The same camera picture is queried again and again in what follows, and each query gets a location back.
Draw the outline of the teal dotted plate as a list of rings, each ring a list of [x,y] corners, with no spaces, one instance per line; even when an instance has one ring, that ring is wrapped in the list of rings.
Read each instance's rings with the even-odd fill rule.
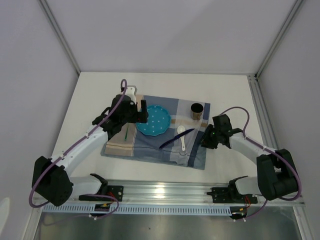
[[[171,125],[170,113],[160,105],[147,107],[148,118],[146,123],[136,123],[136,128],[145,136],[156,137],[164,134]]]

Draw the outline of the brown mug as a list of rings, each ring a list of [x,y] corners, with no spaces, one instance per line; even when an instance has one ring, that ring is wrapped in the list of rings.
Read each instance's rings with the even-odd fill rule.
[[[190,116],[193,120],[199,121],[202,117],[204,107],[200,103],[193,103],[190,107]]]

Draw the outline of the white ceramic spoon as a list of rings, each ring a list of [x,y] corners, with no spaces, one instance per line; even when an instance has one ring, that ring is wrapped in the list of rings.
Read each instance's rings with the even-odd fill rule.
[[[183,126],[183,125],[180,125],[178,128],[177,128],[177,133],[178,134],[182,134],[186,131],[186,128]],[[186,150],[186,145],[185,145],[185,136],[181,136],[180,137],[180,141],[181,141],[181,149],[182,151],[184,152]]]

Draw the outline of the blue beige checked cloth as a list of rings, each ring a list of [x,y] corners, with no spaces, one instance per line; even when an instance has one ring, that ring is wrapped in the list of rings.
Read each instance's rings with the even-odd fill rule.
[[[151,95],[137,95],[137,101],[146,100],[147,106],[164,107],[171,116],[170,127],[158,136],[144,135],[137,130],[136,123],[130,123],[127,141],[124,141],[127,124],[111,140],[104,144],[101,155],[149,163],[159,163],[204,170],[207,150],[200,146],[200,140],[208,126],[211,105],[201,102],[203,113],[200,120],[191,118],[191,105],[194,101]],[[159,147],[178,133],[182,125],[186,130],[194,129],[184,136],[185,151],[182,151],[180,138],[163,149]]]

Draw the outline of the purple knife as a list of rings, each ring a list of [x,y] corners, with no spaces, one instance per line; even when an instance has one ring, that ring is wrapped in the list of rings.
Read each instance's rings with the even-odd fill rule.
[[[175,142],[176,140],[178,140],[178,139],[180,139],[180,138],[183,138],[185,135],[187,135],[188,133],[192,132],[193,130],[195,130],[195,129],[194,129],[194,128],[185,129],[182,125],[179,126],[178,129],[177,129],[177,133],[178,133],[178,134],[177,134],[174,138],[172,138],[172,139],[166,141],[165,143],[163,143],[163,144],[159,147],[159,149],[163,149],[163,148],[166,147],[167,145]]]

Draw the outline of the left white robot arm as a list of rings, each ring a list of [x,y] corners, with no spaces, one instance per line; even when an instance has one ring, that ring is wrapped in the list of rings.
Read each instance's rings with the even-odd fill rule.
[[[147,102],[135,102],[134,96],[118,94],[93,121],[85,135],[64,152],[46,158],[39,157],[34,164],[32,189],[29,204],[33,203],[34,193],[58,207],[74,197],[91,195],[101,201],[108,195],[107,181],[92,173],[85,177],[73,177],[72,173],[95,149],[107,143],[119,133],[127,123],[146,123],[148,120]]]

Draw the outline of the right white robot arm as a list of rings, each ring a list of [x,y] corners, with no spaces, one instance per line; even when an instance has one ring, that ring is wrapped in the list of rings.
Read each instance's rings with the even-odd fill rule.
[[[217,149],[219,145],[236,151],[256,165],[256,176],[240,176],[229,181],[228,198],[240,202],[246,195],[262,196],[268,201],[294,201],[302,192],[291,153],[273,149],[245,135],[244,130],[233,128],[226,114],[214,116],[213,124],[205,129],[201,146]]]

